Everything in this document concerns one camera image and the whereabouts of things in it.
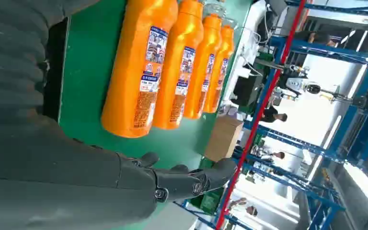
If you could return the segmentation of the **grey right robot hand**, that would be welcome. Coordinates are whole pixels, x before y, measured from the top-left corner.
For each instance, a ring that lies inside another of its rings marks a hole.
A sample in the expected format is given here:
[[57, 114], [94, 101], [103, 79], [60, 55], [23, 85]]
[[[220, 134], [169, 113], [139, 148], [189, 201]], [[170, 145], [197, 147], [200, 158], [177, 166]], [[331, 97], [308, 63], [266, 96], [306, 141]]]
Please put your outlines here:
[[0, 116], [0, 230], [109, 230], [141, 222], [159, 203], [223, 186], [236, 164], [189, 172], [85, 145], [43, 116]]

